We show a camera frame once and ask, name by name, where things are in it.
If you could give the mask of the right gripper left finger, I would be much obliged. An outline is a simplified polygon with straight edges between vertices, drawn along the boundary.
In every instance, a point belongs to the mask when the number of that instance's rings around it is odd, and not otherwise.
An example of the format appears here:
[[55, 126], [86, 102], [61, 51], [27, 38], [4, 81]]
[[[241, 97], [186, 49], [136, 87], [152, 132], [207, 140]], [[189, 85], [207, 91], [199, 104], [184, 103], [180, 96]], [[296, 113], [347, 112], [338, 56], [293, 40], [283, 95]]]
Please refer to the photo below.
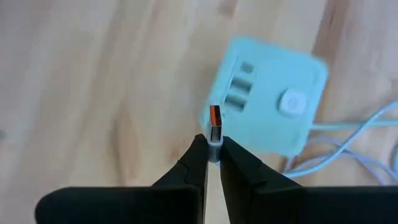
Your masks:
[[158, 181], [146, 187], [65, 187], [43, 196], [37, 224], [203, 224], [207, 141], [191, 146]]

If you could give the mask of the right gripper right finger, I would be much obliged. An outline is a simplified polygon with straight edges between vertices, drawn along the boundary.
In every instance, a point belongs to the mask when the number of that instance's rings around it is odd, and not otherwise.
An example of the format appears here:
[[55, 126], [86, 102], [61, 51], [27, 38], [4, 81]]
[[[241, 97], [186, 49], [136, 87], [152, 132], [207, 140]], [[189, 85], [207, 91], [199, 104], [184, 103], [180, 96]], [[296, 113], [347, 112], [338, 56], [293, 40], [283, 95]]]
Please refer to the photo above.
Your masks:
[[231, 224], [398, 224], [398, 187], [304, 187], [229, 137], [220, 170]]

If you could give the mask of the mint green power cube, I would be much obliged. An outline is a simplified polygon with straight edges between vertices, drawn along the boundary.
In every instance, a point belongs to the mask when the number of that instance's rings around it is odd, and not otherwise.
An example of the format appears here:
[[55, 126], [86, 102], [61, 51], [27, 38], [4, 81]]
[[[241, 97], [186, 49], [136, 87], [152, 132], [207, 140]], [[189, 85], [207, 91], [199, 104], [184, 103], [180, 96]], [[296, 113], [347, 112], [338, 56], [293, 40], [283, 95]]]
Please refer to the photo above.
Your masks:
[[327, 64], [309, 54], [249, 37], [232, 39], [202, 111], [221, 110], [222, 133], [256, 154], [300, 154], [328, 80]]

